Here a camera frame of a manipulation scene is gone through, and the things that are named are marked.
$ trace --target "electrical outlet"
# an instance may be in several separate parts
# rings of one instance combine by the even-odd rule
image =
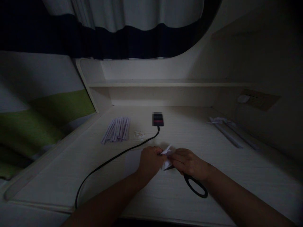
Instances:
[[[265,94],[262,92],[244,89],[241,95],[249,96],[249,100],[246,102],[247,105],[260,109],[262,111],[269,110],[278,100],[280,96]]]

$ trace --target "person's left hand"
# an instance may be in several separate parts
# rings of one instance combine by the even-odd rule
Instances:
[[[146,147],[141,152],[140,164],[136,174],[144,184],[148,184],[167,160],[165,154],[159,155],[162,151],[160,147]]]

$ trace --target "desk surface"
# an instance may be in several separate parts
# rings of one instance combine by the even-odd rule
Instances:
[[[291,163],[276,151],[260,144],[255,151],[234,135],[244,149],[235,148],[208,117],[222,116],[212,108],[195,107],[132,107],[113,106],[96,120],[70,146],[49,163],[13,198],[14,201],[72,207],[82,180],[93,169],[119,152],[137,145],[133,132],[142,131],[145,138],[156,134],[152,112],[163,112],[165,126],[145,146],[158,145],[188,148],[216,166],[237,183],[250,190],[270,206],[298,223],[302,205],[302,186],[284,169]],[[110,121],[115,117],[131,119],[128,141],[101,144]],[[90,176],[82,187],[81,204],[111,186],[123,176],[125,154]],[[122,214],[135,217],[197,225],[234,225],[223,209],[209,196],[199,198],[175,169],[159,171],[150,183],[131,201]]]

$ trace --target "bundle of paper strips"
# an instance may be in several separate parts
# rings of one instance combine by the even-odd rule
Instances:
[[[105,144],[107,141],[121,142],[122,140],[128,140],[129,123],[129,117],[118,117],[113,119],[109,124],[101,143]]]

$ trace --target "black cable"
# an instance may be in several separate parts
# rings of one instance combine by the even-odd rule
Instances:
[[[123,152],[117,154],[115,157],[113,157],[113,158],[109,159],[108,161],[106,161],[105,163],[101,164],[101,165],[98,166],[96,169],[94,169],[90,174],[88,174],[88,176],[84,179],[84,181],[82,182],[82,184],[80,185],[80,187],[79,187],[79,189],[78,189],[78,192],[77,192],[77,195],[76,195],[76,199],[75,199],[75,208],[78,209],[77,200],[78,200],[78,196],[79,196],[79,193],[80,193],[80,189],[81,189],[83,183],[86,181],[86,179],[87,179],[90,175],[92,175],[92,174],[93,174],[94,172],[96,172],[97,170],[101,169],[101,168],[102,168],[103,166],[105,166],[106,164],[110,163],[112,160],[118,158],[119,156],[121,156],[121,155],[124,154],[125,152],[128,152],[128,151],[130,151],[130,150],[132,150],[132,149],[134,149],[134,148],[137,148],[137,147],[139,147],[139,146],[141,146],[141,145],[147,143],[148,141],[152,140],[153,138],[155,138],[155,137],[159,134],[159,132],[160,132],[160,127],[158,126],[158,132],[156,133],[155,136],[153,136],[153,137],[151,137],[151,138],[149,138],[149,139],[143,141],[143,142],[140,143],[139,145],[136,145],[136,146],[134,146],[134,147],[131,147],[131,148],[129,148],[129,149],[127,149],[127,150],[125,150],[125,151],[123,151]]]

